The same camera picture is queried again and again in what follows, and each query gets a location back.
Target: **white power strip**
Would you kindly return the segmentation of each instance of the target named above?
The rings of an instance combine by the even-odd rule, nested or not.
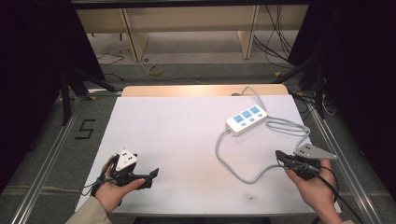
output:
[[[137,157],[127,149],[123,149],[119,157],[119,162],[117,162],[116,171],[120,171],[135,162],[137,162]]]
[[[226,120],[226,126],[230,129],[230,135],[238,136],[239,134],[251,129],[258,123],[261,123],[268,114],[259,106],[253,105],[241,113],[232,116]]]

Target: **floor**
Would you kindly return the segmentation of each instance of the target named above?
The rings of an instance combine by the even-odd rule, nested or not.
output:
[[[285,37],[291,45],[296,35],[296,31],[285,32]],[[257,32],[256,36],[267,44],[271,32]],[[218,66],[219,64],[276,63],[280,66],[289,66],[277,57],[266,56],[257,46],[253,46],[250,59],[244,60],[236,32],[151,34],[141,63],[134,62],[125,35],[123,35],[122,40],[120,40],[120,34],[95,34],[88,35],[88,38],[92,43],[98,62],[104,70],[106,70],[107,64],[143,65],[146,68],[161,64],[214,64]],[[273,37],[269,47],[285,56],[279,39]],[[268,76],[275,76],[275,73],[272,72]],[[288,81],[287,86],[295,89],[293,91],[297,91],[296,83],[292,79]],[[53,113],[45,124],[43,133],[35,142],[37,150],[27,155],[19,171],[11,180],[9,187],[0,197],[0,223],[9,223],[14,218],[16,211],[20,209],[24,195],[32,183],[35,182],[36,176],[34,174],[40,172],[41,164],[45,162],[47,155],[51,153],[50,148],[54,148],[49,140],[59,138],[60,135],[58,133],[61,132],[68,132],[66,134],[69,137],[62,140],[59,144],[59,147],[66,146],[64,150],[67,149],[68,153],[54,154],[56,162],[52,164],[53,168],[47,179],[44,180],[46,183],[45,187],[41,190],[33,210],[28,211],[27,223],[62,223],[67,216],[72,215],[75,204],[70,202],[78,199],[79,193],[76,186],[81,185],[80,182],[86,178],[87,174],[80,172],[78,165],[72,168],[74,169],[73,172],[65,172],[64,167],[70,167],[70,164],[68,164],[70,161],[76,164],[83,163],[86,167],[91,166],[90,162],[92,162],[95,150],[98,148],[97,144],[100,144],[101,136],[106,128],[106,121],[111,115],[112,107],[104,107],[104,105],[114,104],[115,99],[116,97],[113,95],[98,97],[95,101],[87,100],[84,104],[81,104],[78,99],[75,101],[74,107],[79,108],[83,112],[83,115],[80,115],[82,118],[78,119],[100,118],[93,124],[95,133],[92,135],[92,139],[97,138],[94,144],[83,141],[70,141],[70,139],[75,140],[80,127],[75,124],[70,128],[71,131],[62,128],[59,125],[62,123],[62,103],[56,102],[54,104]],[[319,143],[324,147],[328,145],[340,147],[343,153],[346,154],[346,158],[348,158],[348,164],[352,167],[358,183],[351,183],[348,181],[349,178],[345,177],[342,169],[334,167],[334,171],[340,178],[340,188],[342,189],[340,195],[358,211],[360,216],[366,218],[365,223],[395,223],[396,202],[389,196],[368,162],[359,154],[359,147],[350,137],[349,129],[342,118],[337,114],[331,116],[331,112],[329,111],[327,114],[326,120],[315,119],[315,111],[306,112],[302,115],[302,118],[304,118],[305,125],[311,128],[312,138],[322,139]],[[332,137],[326,138],[323,133],[329,133]],[[71,156],[74,153],[82,153],[82,156],[74,158]],[[356,190],[351,189],[350,186],[361,187],[363,192],[359,190],[355,192]],[[365,197],[368,198],[369,204],[356,203],[360,199],[365,200]],[[131,218],[128,216],[112,214],[110,217],[114,223],[131,223]],[[271,217],[271,222],[275,224],[307,223],[309,220],[313,220],[314,217],[313,215]],[[357,222],[347,208],[344,208],[343,217]]]

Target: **table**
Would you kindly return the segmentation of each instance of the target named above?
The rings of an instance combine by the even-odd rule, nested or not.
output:
[[[121,147],[125,147],[137,153],[136,174],[149,173],[157,167],[160,172],[151,189],[128,194],[115,213],[140,217],[267,217],[313,213],[283,169],[274,168],[257,183],[247,185],[217,160],[215,144],[224,132],[225,119],[254,104],[256,99],[252,92],[247,96],[230,96],[245,87],[126,88],[114,106],[86,185],[95,180],[110,155],[120,153]],[[302,123],[283,85],[249,87],[258,94],[267,94],[261,98],[269,114]],[[239,137],[227,136],[220,144],[223,159],[246,179],[254,178],[263,167],[276,164],[275,149],[292,153],[298,140],[259,127]],[[81,196],[77,208],[86,199]]]

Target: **gray floor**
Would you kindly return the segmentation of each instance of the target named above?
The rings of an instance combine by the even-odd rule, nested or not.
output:
[[[288,38],[292,43],[296,32],[289,32]],[[265,39],[268,33],[257,33],[259,38]],[[243,60],[235,32],[214,33],[170,33],[153,34],[150,36],[148,48],[144,55],[143,65],[149,67],[153,64],[162,65],[163,73],[158,76],[168,80],[151,79],[139,63],[132,60],[128,51],[128,43],[119,41],[119,35],[95,35],[89,38],[97,56],[105,53],[117,53],[124,59],[112,65],[102,65],[104,73],[113,73],[119,78],[107,75],[109,83],[116,87],[128,85],[176,85],[197,84],[203,81],[213,84],[230,83],[269,83],[275,79],[275,72],[285,74],[288,69],[280,68],[268,63],[264,54],[253,48],[250,60]],[[278,43],[272,47],[282,52]],[[112,63],[117,58],[109,57],[100,59],[100,63]],[[281,63],[277,58],[270,58],[273,63]],[[299,77],[288,80],[285,84],[289,91],[298,90]],[[87,83],[90,89],[99,89]],[[91,169],[97,149],[105,132],[107,122],[116,95],[93,94],[96,97],[83,99],[78,108],[78,114],[71,130],[68,133],[60,154],[53,165],[49,177],[41,190],[40,195],[30,213],[27,223],[64,223],[74,212],[79,198],[79,190],[83,187],[88,172]],[[296,101],[300,111],[305,111],[305,104]],[[58,133],[62,129],[63,121],[62,102],[56,101],[47,122],[44,124],[40,135],[35,140],[35,148],[28,153],[15,173],[7,188],[0,196],[0,223],[9,223],[15,215],[21,200],[29,187],[35,181],[36,174],[45,161]],[[304,124],[312,133],[311,141],[314,145],[327,148],[323,134],[313,119],[310,110],[301,114]],[[87,122],[85,128],[92,128],[91,138],[77,140],[76,137],[87,136],[79,128],[84,119],[94,119]],[[351,137],[350,130],[345,125],[342,116],[326,114],[326,123],[340,148],[346,154],[347,160],[356,173],[365,192],[373,202],[375,211],[383,223],[396,223],[396,203],[390,197],[381,181],[376,176],[367,160],[359,153],[359,147]],[[362,216],[359,206],[346,180],[342,177],[337,165],[334,171],[340,182],[340,195],[358,211]],[[343,206],[342,217],[357,221],[350,211]],[[272,223],[310,223],[314,215],[290,215],[283,217],[270,217]],[[132,223],[133,217],[128,215],[111,214],[113,223]]]

